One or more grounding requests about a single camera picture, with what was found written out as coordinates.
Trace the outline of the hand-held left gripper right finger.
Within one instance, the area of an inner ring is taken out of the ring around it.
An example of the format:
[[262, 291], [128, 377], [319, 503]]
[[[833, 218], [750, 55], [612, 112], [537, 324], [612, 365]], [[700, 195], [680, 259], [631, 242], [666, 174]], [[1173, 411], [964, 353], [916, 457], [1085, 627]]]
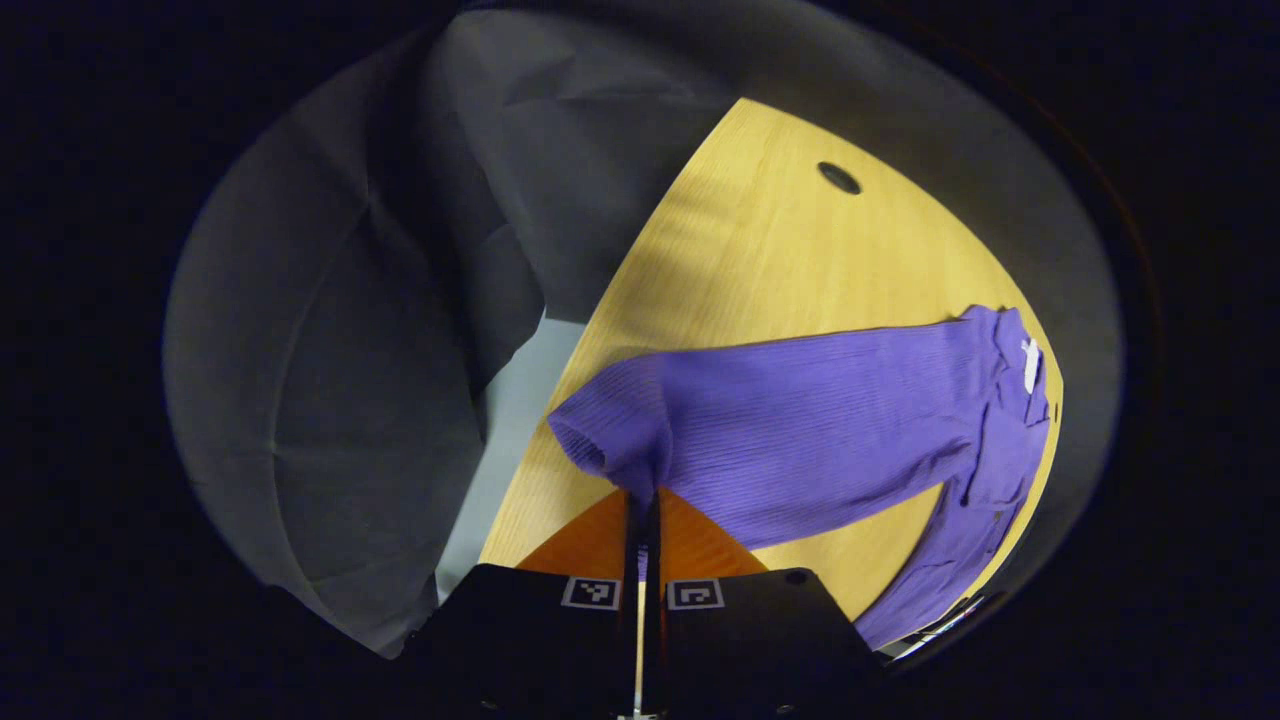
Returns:
[[668, 489], [645, 519], [645, 719], [854, 719], [887, 673], [809, 568], [771, 570]]

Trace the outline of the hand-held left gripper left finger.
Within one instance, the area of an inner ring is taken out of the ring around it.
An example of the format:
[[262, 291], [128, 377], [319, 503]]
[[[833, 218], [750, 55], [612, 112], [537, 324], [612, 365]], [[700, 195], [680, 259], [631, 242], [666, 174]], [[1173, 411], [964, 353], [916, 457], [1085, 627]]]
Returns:
[[472, 568], [404, 647], [422, 717], [630, 717], [636, 529], [616, 491], [515, 566]]

